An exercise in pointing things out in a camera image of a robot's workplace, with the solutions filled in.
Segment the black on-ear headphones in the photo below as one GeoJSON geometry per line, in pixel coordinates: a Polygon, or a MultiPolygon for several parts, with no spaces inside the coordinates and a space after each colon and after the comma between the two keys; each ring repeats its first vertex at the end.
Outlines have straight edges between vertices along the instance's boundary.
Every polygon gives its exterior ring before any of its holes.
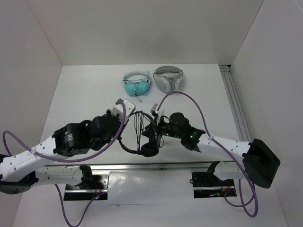
{"type": "Polygon", "coordinates": [[[131,116],[134,116],[134,129],[137,139],[137,150],[129,149],[126,145],[123,144],[121,137],[122,133],[118,137],[120,147],[124,151],[130,154],[141,155],[144,157],[156,156],[159,153],[160,141],[162,138],[159,132],[157,137],[154,136],[148,137],[148,142],[141,145],[142,131],[148,125],[154,125],[155,127],[157,127],[156,121],[143,111],[133,112],[131,116]]]}

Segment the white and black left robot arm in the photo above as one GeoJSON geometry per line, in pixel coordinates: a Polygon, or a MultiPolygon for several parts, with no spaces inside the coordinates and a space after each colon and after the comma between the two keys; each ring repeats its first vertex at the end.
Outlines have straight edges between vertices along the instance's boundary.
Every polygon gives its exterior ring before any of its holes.
{"type": "Polygon", "coordinates": [[[103,153],[121,134],[126,117],[107,113],[69,123],[40,144],[17,155],[0,157],[0,191],[19,194],[45,184],[71,184],[87,189],[95,182],[87,165],[71,166],[71,157],[89,150],[103,153]]]}

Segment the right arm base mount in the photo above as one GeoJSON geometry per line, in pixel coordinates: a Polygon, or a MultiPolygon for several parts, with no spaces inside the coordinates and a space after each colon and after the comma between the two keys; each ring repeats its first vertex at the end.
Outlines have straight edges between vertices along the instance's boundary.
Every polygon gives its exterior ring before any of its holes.
{"type": "Polygon", "coordinates": [[[214,175],[214,168],[191,168],[191,179],[195,199],[236,197],[235,182],[233,179],[220,180],[214,175]]]}

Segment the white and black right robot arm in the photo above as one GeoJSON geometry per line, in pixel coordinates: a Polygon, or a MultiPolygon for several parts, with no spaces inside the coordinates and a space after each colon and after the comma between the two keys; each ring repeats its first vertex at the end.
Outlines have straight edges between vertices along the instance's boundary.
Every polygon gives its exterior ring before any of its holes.
{"type": "Polygon", "coordinates": [[[206,179],[211,185],[218,185],[228,179],[249,178],[259,187],[270,188],[281,164],[280,159],[262,140],[247,142],[208,136],[204,130],[191,126],[182,113],[173,113],[169,122],[165,122],[163,117],[154,120],[145,127],[142,135],[149,138],[153,135],[177,138],[188,150],[231,160],[230,164],[216,161],[209,168],[206,179]]]}

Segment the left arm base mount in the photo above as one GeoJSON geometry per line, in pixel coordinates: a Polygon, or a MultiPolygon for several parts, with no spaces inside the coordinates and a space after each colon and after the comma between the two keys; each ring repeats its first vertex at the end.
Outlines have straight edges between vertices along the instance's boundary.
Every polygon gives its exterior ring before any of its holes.
{"type": "Polygon", "coordinates": [[[90,166],[81,165],[80,183],[67,184],[64,201],[105,201],[108,199],[109,171],[92,170],[90,166]]]}

